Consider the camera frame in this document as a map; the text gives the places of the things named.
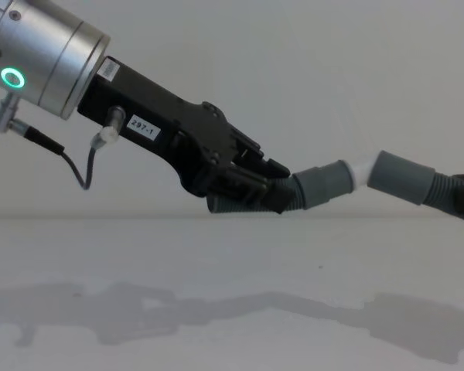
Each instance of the black cable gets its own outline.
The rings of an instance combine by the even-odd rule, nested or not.
[[[93,181],[93,167],[95,155],[96,149],[92,148],[90,150],[90,154],[87,156],[86,181],[83,180],[83,177],[79,172],[79,169],[76,167],[76,164],[74,164],[72,159],[65,152],[62,153],[62,155],[60,155],[60,157],[62,157],[67,162],[67,164],[69,164],[81,188],[86,191],[91,187],[91,182]]]

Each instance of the white wall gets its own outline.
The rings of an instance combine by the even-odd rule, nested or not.
[[[188,100],[211,100],[294,171],[383,148],[464,172],[464,0],[58,3],[109,33],[111,55]],[[96,124],[28,104],[20,117],[85,162]],[[369,191],[313,211],[417,213]],[[169,166],[126,141],[100,156],[84,194],[58,158],[0,137],[2,216],[203,214]]]
[[[0,221],[0,371],[51,369],[464,370],[464,223]]]

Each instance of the cable connector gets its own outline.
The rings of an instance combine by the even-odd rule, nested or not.
[[[113,107],[108,111],[107,121],[101,131],[91,140],[92,149],[100,149],[105,145],[115,143],[122,130],[125,121],[125,111],[122,107]]]

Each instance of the label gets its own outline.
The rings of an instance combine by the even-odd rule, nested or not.
[[[112,82],[112,80],[115,78],[115,75],[117,75],[119,68],[121,67],[118,63],[107,58],[98,70],[98,75]]]
[[[155,141],[162,129],[150,124],[146,120],[143,120],[139,116],[132,116],[131,120],[127,124],[127,127],[138,134],[144,135],[147,139]]]

